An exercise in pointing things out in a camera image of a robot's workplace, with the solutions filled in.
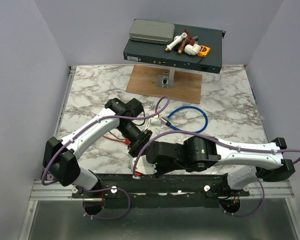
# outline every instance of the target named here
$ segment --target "blue cable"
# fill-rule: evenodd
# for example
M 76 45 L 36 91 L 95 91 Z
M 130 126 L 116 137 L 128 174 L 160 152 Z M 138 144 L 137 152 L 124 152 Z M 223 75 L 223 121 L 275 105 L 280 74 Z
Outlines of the blue cable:
M 171 118 L 176 112 L 179 112 L 183 109 L 195 109 L 195 110 L 198 110 L 200 113 L 202 113 L 202 115 L 204 116 L 205 124 L 204 124 L 203 128 L 198 130 L 198 131 L 194 131 L 194 133 L 199 134 L 207 128 L 207 126 L 208 126 L 208 117 L 207 117 L 206 113 L 203 110 L 201 110 L 200 108 L 198 108 L 196 106 L 182 106 L 182 107 L 179 107 L 176 110 L 174 110 L 172 113 L 169 114 L 168 119 Z M 170 124 L 169 127 L 172 128 L 173 130 L 181 130 L 181 129 L 173 126 L 172 124 Z

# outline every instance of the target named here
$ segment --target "yellow tape measure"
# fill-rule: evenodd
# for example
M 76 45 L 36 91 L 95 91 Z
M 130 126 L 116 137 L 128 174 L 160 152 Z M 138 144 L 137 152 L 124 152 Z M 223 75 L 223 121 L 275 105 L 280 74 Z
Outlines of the yellow tape measure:
M 200 49 L 200 51 L 198 52 L 197 55 L 199 57 L 205 58 L 208 55 L 208 53 L 210 52 L 210 47 L 203 46 L 203 45 L 200 45 L 200 47 L 201 47 L 201 49 Z

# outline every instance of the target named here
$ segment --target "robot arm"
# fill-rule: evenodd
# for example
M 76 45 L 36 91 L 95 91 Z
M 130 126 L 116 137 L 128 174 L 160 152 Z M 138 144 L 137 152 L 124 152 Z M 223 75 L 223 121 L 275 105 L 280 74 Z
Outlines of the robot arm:
M 141 102 L 135 98 L 127 104 L 117 98 L 109 100 L 105 108 L 75 132 L 61 140 L 57 140 L 55 137 L 50 138 L 45 145 L 43 166 L 46 168 L 56 152 L 64 147 L 64 144 L 70 142 L 53 161 L 49 172 L 64 187 L 73 184 L 87 190 L 92 189 L 97 184 L 98 178 L 92 172 L 79 167 L 78 164 L 79 158 L 87 148 L 104 134 L 117 128 L 130 141 L 129 154 L 136 157 L 144 144 L 149 141 L 152 132 L 150 130 L 140 131 L 131 120 L 108 118 L 91 126 L 75 140 L 74 136 L 102 117 L 114 115 L 137 117 L 143 110 Z
M 265 144 L 230 142 L 218 139 L 219 142 L 239 149 L 266 150 L 276 153 L 246 152 L 229 149 L 200 137 L 190 137 L 183 145 L 178 143 L 153 142 L 136 164 L 137 177 L 154 175 L 156 178 L 174 170 L 202 172 L 210 167 L 223 165 L 243 165 L 244 167 L 225 174 L 228 190 L 241 190 L 250 183 L 263 179 L 265 182 L 287 180 L 295 168 L 292 160 L 283 159 L 277 152 L 286 149 L 283 138 L 276 138 Z M 133 169 L 136 159 L 130 160 Z

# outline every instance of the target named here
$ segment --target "metal bracket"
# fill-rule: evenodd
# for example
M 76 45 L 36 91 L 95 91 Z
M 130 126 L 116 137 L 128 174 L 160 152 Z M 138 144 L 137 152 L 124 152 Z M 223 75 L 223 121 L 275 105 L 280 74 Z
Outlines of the metal bracket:
M 175 68 L 171 67 L 170 72 L 164 72 L 163 75 L 158 76 L 156 86 L 158 88 L 172 89 L 175 81 Z

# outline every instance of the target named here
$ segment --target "brown pipe fitting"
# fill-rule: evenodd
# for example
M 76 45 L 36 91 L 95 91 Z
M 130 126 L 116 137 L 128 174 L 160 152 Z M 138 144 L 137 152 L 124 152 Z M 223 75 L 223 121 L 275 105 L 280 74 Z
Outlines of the brown pipe fitting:
M 190 44 L 193 46 L 196 43 L 196 40 L 190 37 L 190 32 L 188 29 L 185 29 L 184 33 L 186 33 L 186 37 L 182 40 L 181 46 L 178 48 L 178 54 L 182 54 L 185 51 L 186 45 Z

